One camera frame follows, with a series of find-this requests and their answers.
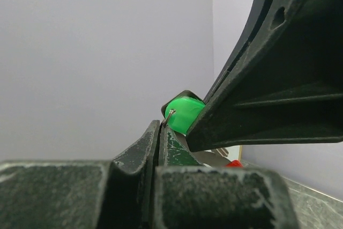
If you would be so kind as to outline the green capped silver key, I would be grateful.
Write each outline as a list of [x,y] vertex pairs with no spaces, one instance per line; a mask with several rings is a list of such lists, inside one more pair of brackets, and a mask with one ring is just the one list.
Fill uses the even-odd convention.
[[186,135],[204,107],[205,103],[200,97],[192,91],[184,90],[161,107],[165,119],[164,125]]

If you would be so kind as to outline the red handled metal keyring holder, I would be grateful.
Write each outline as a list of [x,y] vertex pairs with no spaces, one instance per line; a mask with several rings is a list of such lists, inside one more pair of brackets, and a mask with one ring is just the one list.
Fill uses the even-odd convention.
[[229,160],[212,151],[191,152],[183,134],[175,133],[181,144],[202,164],[210,167],[243,167],[239,160]]

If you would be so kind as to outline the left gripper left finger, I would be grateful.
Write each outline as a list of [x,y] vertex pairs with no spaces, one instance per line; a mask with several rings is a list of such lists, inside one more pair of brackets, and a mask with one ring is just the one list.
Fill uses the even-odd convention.
[[1,162],[1,228],[144,228],[159,129],[114,159]]

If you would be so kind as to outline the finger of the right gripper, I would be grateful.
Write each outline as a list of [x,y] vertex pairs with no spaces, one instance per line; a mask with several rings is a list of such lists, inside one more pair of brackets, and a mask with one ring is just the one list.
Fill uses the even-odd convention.
[[273,0],[213,0],[214,84],[209,100],[248,41],[256,35]]
[[342,141],[342,0],[273,0],[187,132],[191,151]]

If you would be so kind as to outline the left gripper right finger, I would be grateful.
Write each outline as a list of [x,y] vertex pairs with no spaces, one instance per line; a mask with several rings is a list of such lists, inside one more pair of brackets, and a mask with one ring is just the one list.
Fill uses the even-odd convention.
[[262,168],[206,167],[160,130],[155,228],[298,228],[282,177]]

